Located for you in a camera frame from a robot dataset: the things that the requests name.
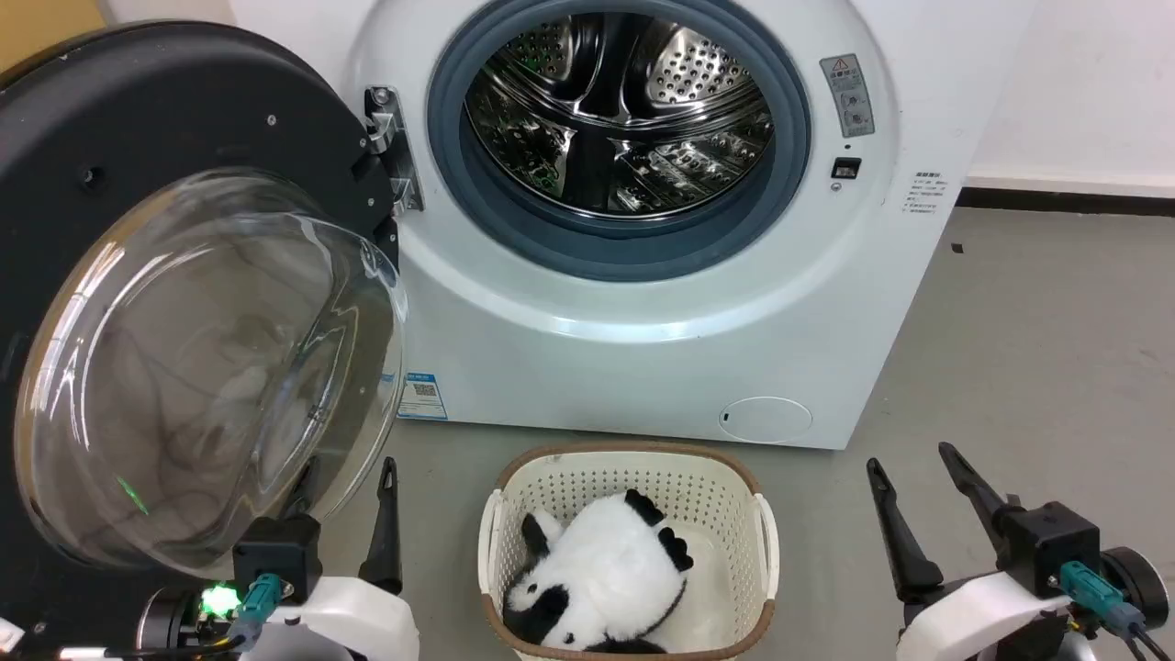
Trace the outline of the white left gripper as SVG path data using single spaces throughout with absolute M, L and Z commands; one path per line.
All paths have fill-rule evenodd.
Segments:
M 283 519 L 309 515 L 318 503 L 320 457 L 306 461 L 283 503 Z M 419 660 L 419 630 L 403 591 L 398 475 L 387 456 L 378 508 L 358 576 L 321 576 L 306 603 L 274 611 L 242 660 Z

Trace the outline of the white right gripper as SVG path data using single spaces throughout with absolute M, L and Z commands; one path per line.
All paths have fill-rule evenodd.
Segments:
M 938 443 L 936 452 L 954 487 L 972 503 L 996 562 L 1006 562 L 1003 520 L 1023 510 L 1018 497 L 1000 497 L 952 443 Z M 1023 656 L 1039 660 L 1097 657 L 1092 641 L 1070 627 L 1073 599 L 1060 576 L 1047 576 L 1041 594 L 1006 572 L 944 584 L 944 573 L 924 555 L 877 457 L 866 463 L 866 475 L 895 595 L 905 607 L 898 660 L 1012 660 L 1020 655 L 1015 645 L 1029 645 Z M 1036 643 L 1042 647 L 1033 648 Z

